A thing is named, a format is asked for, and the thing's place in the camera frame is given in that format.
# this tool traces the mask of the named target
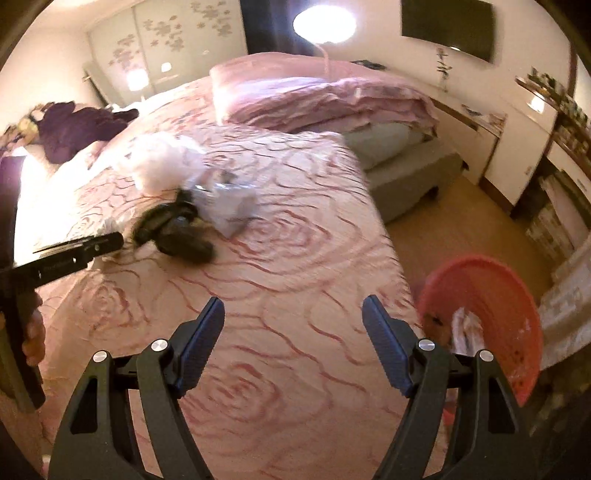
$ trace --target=pink blanket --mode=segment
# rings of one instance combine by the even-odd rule
[[[429,130],[437,123],[431,99],[403,78],[345,61],[259,53],[214,67],[213,101],[220,125],[282,132],[347,132],[370,123],[401,122]]]
[[[329,134],[215,125],[209,79],[203,79],[133,122],[98,163],[124,158],[138,135],[156,130],[193,136],[211,162],[256,185],[259,210],[233,239],[209,233],[217,249],[210,265],[172,260],[153,245],[135,251],[127,245],[101,270],[41,290],[46,436],[53,441],[94,352],[139,352],[218,296],[226,304],[225,328],[199,386],[181,402],[214,477],[371,478],[406,401],[390,387],[363,328],[363,298],[376,293],[391,315],[420,330],[356,158]],[[58,174],[39,202],[38,243],[56,240],[54,232],[91,235],[104,218],[130,209],[139,215],[174,196],[142,195],[111,168],[75,191]],[[132,409],[144,462],[157,473],[136,395]],[[441,466],[443,451],[438,444],[433,468]]]

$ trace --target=floral decal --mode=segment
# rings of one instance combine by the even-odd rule
[[[117,48],[113,51],[113,58],[109,62],[109,67],[119,65],[124,72],[141,68],[136,60],[136,55],[141,53],[136,45],[137,39],[135,35],[129,34],[126,37],[117,41]]]
[[[178,22],[178,15],[173,15],[168,21],[154,22],[154,20],[144,21],[144,28],[148,32],[152,32],[156,37],[166,38],[164,45],[170,48],[171,51],[181,51],[185,45],[183,40],[183,25]],[[157,47],[160,45],[160,40],[155,38],[150,42],[150,47]]]
[[[226,1],[222,0],[217,5],[202,6],[201,2],[192,2],[191,10],[193,13],[202,16],[203,20],[207,20],[212,29],[217,30],[220,37],[229,37],[232,35],[232,26],[230,24],[231,11],[226,7]],[[197,28],[205,28],[205,22],[199,22]]]

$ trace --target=lamp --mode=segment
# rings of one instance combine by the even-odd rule
[[[330,80],[330,59],[321,46],[350,39],[357,29],[355,17],[341,7],[316,5],[304,10],[294,20],[294,30],[300,37],[313,43],[324,54],[324,73]]]
[[[150,84],[148,72],[144,69],[131,70],[127,74],[127,86],[131,92],[139,92]]]
[[[531,102],[527,104],[532,110],[538,113],[544,113],[545,101],[539,93],[536,93],[531,99]]]

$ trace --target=blue gripper pad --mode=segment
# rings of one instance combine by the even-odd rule
[[[212,297],[196,320],[182,323],[170,338],[174,359],[165,372],[177,398],[195,388],[201,378],[226,316],[223,302]]]
[[[410,358],[418,342],[417,336],[408,323],[391,318],[375,295],[363,301],[362,318],[390,385],[410,398],[415,386]]]

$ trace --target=cabinet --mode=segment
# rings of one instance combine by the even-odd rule
[[[550,134],[529,117],[519,112],[508,115],[503,136],[485,177],[512,205],[527,187],[549,137]]]
[[[145,0],[89,32],[95,63],[128,105],[209,75],[247,54],[240,0]],[[145,70],[149,85],[132,92],[128,74]]]
[[[498,137],[471,123],[469,118],[463,120],[458,118],[457,114],[452,116],[442,110],[437,112],[437,116],[439,117],[437,136],[457,151],[469,167],[464,172],[464,176],[474,185],[478,185]]]
[[[559,170],[564,170],[566,174],[577,184],[583,192],[583,195],[591,202],[591,180],[585,175],[583,170],[570,158],[558,144],[553,143],[548,153],[548,160]]]

